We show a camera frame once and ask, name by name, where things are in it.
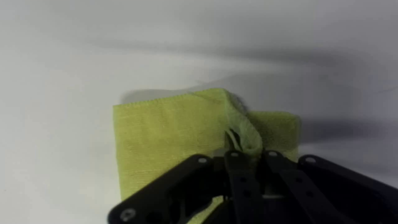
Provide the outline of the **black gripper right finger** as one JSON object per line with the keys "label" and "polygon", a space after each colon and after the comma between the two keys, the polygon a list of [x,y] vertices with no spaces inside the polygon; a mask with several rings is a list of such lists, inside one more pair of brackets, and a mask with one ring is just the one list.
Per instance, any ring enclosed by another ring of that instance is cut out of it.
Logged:
{"label": "black gripper right finger", "polygon": [[259,164],[303,224],[398,224],[394,187],[312,154],[292,162],[268,151]]}

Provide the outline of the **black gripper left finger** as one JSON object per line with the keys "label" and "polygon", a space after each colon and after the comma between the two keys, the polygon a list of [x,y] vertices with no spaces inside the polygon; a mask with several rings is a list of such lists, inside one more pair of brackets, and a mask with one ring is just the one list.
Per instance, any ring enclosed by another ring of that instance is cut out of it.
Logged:
{"label": "black gripper left finger", "polygon": [[249,159],[228,151],[193,154],[113,207],[108,224],[187,224],[221,197],[202,224],[261,224],[259,187]]}

